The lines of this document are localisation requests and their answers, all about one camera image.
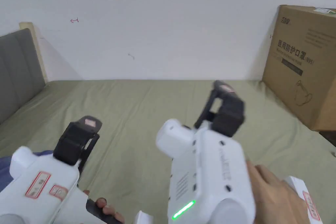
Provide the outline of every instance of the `black mount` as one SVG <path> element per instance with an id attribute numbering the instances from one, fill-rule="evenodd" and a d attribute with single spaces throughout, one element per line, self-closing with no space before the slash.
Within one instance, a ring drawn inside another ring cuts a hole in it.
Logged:
<path id="1" fill-rule="evenodd" d="M 216 98 L 221 99 L 222 104 L 217 113 L 213 113 L 210 110 Z M 207 120 L 212 122 L 212 130 L 232 137 L 244 119 L 244 102 L 236 95 L 231 86 L 217 80 L 213 83 L 208 101 L 194 127 L 198 129 L 202 122 Z"/>
<path id="2" fill-rule="evenodd" d="M 78 169 L 82 173 L 86 160 L 99 139 L 101 125 L 98 119 L 89 115 L 71 122 L 58 140 L 53 156 L 71 166 L 81 159 Z"/>

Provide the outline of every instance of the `green led light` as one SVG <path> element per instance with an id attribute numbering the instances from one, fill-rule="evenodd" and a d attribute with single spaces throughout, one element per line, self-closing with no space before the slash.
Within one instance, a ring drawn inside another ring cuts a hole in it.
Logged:
<path id="1" fill-rule="evenodd" d="M 181 210 L 179 210 L 176 214 L 173 215 L 172 219 L 176 220 L 182 213 L 187 211 L 189 208 L 191 208 L 195 204 L 195 200 L 189 202 L 187 205 L 185 205 Z"/>

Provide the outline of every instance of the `red label sticker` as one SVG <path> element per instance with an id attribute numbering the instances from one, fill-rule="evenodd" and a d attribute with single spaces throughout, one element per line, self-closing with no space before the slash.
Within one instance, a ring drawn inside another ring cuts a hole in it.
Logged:
<path id="1" fill-rule="evenodd" d="M 317 209 L 314 205 L 314 202 L 313 200 L 311 199 L 309 193 L 303 191 L 304 193 L 304 198 L 307 202 L 307 206 L 308 206 L 308 209 L 309 209 L 309 212 L 310 212 L 310 215 L 315 219 L 315 220 L 321 220 L 320 219 L 320 216 L 319 216 L 319 213 L 317 212 Z"/>
<path id="2" fill-rule="evenodd" d="M 63 201 L 68 194 L 68 189 L 60 185 L 54 185 L 49 194 Z"/>
<path id="3" fill-rule="evenodd" d="M 32 199 L 37 199 L 45 185 L 47 184 L 48 180 L 50 179 L 51 174 L 47 172 L 39 172 L 28 188 L 25 196 Z"/>

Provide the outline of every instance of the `white wall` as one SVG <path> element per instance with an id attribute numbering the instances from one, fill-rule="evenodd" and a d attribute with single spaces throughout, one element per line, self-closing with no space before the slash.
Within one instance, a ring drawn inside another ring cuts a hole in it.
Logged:
<path id="1" fill-rule="evenodd" d="M 33 22 L 50 80 L 260 79 L 279 4 L 336 6 L 335 0 L 0 0 L 0 33 Z"/>

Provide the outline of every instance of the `green bed sheet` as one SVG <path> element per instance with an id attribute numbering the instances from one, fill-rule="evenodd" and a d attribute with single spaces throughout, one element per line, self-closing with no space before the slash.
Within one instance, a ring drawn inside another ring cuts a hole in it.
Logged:
<path id="1" fill-rule="evenodd" d="M 323 223 L 336 223 L 336 148 L 304 126 L 264 83 L 228 83 L 246 102 L 246 121 L 234 136 L 246 156 L 280 178 L 303 179 Z M 103 126 L 80 188 L 93 199 L 107 198 L 126 223 L 139 210 L 167 223 L 171 159 L 156 148 L 156 134 L 170 118 L 192 126 L 211 87 L 211 81 L 51 82 L 0 125 L 0 156 L 21 145 L 53 150 L 71 121 L 95 116 Z"/>

